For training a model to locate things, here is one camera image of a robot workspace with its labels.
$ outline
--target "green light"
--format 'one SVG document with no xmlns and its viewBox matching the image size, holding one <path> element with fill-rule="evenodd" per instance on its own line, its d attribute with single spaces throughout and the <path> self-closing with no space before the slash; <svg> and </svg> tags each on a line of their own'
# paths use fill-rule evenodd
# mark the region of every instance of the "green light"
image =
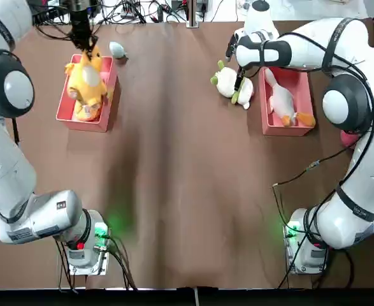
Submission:
<svg viewBox="0 0 374 306">
<path fill-rule="evenodd" d="M 287 225 L 290 227 L 287 228 L 287 234 L 289 236 L 295 237 L 297 235 L 297 231 L 300 230 L 300 222 L 290 221 Z"/>
<path fill-rule="evenodd" d="M 108 236 L 108 227 L 103 222 L 95 223 L 95 245 L 97 247 L 106 247 L 107 246 L 107 239 L 103 237 Z"/>
</svg>

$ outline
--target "white plush toy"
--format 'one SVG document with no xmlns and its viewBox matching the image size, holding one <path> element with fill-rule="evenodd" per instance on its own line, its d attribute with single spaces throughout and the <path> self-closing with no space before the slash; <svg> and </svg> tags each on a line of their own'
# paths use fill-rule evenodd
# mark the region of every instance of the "white plush toy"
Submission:
<svg viewBox="0 0 374 306">
<path fill-rule="evenodd" d="M 219 93 L 226 98 L 232 98 L 232 104 L 238 102 L 244 109 L 250 106 L 250 99 L 253 95 L 253 84 L 248 78 L 243 78 L 241 87 L 235 92 L 236 71 L 225 67 L 224 62 L 218 62 L 219 71 L 211 77 L 212 85 L 216 85 Z"/>
</svg>

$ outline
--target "metal base plate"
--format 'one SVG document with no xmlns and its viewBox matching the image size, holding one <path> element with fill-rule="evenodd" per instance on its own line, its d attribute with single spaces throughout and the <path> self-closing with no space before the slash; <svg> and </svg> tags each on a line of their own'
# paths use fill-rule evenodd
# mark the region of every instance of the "metal base plate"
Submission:
<svg viewBox="0 0 374 306">
<path fill-rule="evenodd" d="M 283 241 L 287 269 L 290 268 L 293 257 L 299 248 L 298 243 L 300 243 L 304 237 L 304 234 L 298 233 L 295 237 L 285 238 L 288 236 L 288 234 L 289 233 L 286 230 L 286 227 L 283 226 Z M 320 274 L 322 270 L 322 266 L 310 267 L 301 265 L 300 255 L 298 254 L 294 264 L 289 271 L 289 274 Z"/>
<path fill-rule="evenodd" d="M 187 21 L 187 28 L 188 29 L 197 29 L 197 28 L 199 28 L 199 22 L 196 20 L 194 25 L 190 25 L 189 21 Z"/>
<path fill-rule="evenodd" d="M 100 252 L 97 262 L 90 268 L 80 268 L 77 266 L 69 265 L 71 275 L 106 275 L 108 270 L 109 253 Z"/>
</svg>

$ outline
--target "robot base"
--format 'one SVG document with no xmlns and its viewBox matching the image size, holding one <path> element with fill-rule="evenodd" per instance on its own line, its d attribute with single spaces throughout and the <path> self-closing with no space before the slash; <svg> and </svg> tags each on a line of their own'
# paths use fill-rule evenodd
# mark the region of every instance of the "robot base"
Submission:
<svg viewBox="0 0 374 306">
<path fill-rule="evenodd" d="M 69 265 L 71 275 L 106 275 L 108 271 L 109 253 L 100 252 L 97 262 L 90 268 Z"/>
<path fill-rule="evenodd" d="M 99 212 L 88 212 L 91 219 L 90 235 L 84 250 L 69 251 L 69 269 L 71 275 L 106 275 L 109 260 L 108 239 L 101 238 L 101 235 L 110 235 L 110 229 Z"/>
<path fill-rule="evenodd" d="M 286 226 L 283 226 L 283 241 L 287 269 L 290 268 L 293 261 L 293 257 L 296 254 L 299 248 L 299 244 L 301 243 L 305 235 L 302 233 L 296 233 L 295 236 L 289 238 L 291 234 L 290 232 L 290 229 L 288 229 Z M 306 241 L 304 241 L 301 248 L 304 248 L 306 243 L 308 243 L 307 239 Z M 299 254 L 296 257 L 296 260 L 294 261 L 294 264 L 292 265 L 289 274 L 320 274 L 323 271 L 323 269 L 327 267 L 327 265 L 323 267 L 324 258 L 320 258 L 319 265 L 310 266 L 303 264 L 304 261 L 302 260 L 302 258 L 304 255 L 307 256 L 307 254 L 302 254 L 304 252 L 306 252 L 306 248 L 299 251 Z"/>
</svg>

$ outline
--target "stuffed toy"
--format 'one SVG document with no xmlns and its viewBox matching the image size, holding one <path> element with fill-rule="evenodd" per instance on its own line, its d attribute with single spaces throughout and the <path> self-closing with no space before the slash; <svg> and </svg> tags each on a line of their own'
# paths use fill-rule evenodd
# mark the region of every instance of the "stuffed toy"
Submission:
<svg viewBox="0 0 374 306">
<path fill-rule="evenodd" d="M 282 120 L 283 125 L 287 127 L 295 125 L 296 119 L 306 126 L 315 126 L 313 115 L 294 111 L 292 94 L 277 83 L 273 72 L 269 68 L 264 70 L 264 77 L 273 91 L 269 98 L 270 113 L 275 112 Z"/>
<path fill-rule="evenodd" d="M 244 109 L 250 106 L 250 99 L 253 95 L 253 84 L 248 78 L 243 78 L 238 92 L 235 92 L 236 71 L 225 67 L 224 62 L 218 62 L 219 71 L 211 77 L 211 84 L 216 85 L 219 93 L 226 98 L 232 98 L 232 104 L 238 102 Z"/>
<path fill-rule="evenodd" d="M 73 112 L 80 121 L 96 120 L 101 113 L 103 96 L 108 92 L 100 77 L 101 68 L 102 57 L 97 46 L 93 48 L 91 60 L 84 51 L 80 62 L 65 66 L 65 74 L 69 75 L 66 90 L 76 100 Z"/>
</svg>

